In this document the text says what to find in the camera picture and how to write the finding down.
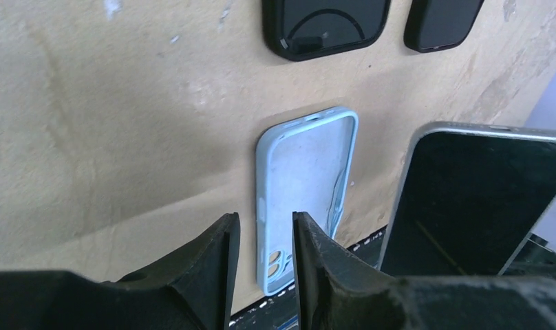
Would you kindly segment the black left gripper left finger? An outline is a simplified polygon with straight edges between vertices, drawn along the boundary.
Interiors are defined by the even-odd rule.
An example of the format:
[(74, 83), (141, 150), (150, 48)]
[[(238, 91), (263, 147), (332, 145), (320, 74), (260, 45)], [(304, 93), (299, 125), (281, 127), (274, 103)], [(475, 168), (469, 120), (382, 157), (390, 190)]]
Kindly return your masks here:
[(116, 282), (65, 270), (0, 271), (0, 329), (227, 329), (236, 213)]

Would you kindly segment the light blue phone case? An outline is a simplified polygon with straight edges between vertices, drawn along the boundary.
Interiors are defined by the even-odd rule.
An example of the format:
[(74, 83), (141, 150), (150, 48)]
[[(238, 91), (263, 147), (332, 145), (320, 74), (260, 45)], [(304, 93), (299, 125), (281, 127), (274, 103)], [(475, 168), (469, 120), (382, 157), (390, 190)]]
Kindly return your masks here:
[(307, 212), (334, 238), (344, 211), (357, 114), (331, 107), (269, 128), (255, 150), (259, 288), (273, 296), (295, 280), (292, 214)]

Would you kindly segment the phone with bright reflection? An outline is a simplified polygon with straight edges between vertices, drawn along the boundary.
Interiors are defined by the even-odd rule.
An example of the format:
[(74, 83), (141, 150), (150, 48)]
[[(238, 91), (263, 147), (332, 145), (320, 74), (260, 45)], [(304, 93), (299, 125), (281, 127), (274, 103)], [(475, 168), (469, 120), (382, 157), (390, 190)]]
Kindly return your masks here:
[(378, 269), (499, 275), (556, 198), (556, 131), (430, 122), (412, 135)]

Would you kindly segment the black phone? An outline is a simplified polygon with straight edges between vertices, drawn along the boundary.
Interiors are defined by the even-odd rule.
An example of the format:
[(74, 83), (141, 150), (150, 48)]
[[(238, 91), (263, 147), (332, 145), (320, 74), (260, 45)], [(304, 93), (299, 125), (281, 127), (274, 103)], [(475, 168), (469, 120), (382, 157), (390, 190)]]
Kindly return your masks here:
[(266, 46), (294, 62), (372, 45), (387, 22), (389, 0), (262, 1)]

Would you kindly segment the black phone case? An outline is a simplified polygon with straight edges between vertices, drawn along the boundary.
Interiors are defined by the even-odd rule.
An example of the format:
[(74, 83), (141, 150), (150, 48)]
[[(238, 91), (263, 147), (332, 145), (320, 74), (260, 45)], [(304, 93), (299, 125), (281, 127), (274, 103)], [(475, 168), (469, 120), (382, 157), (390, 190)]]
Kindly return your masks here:
[(468, 37), (483, 0), (413, 0), (403, 41), (419, 53), (455, 48)]

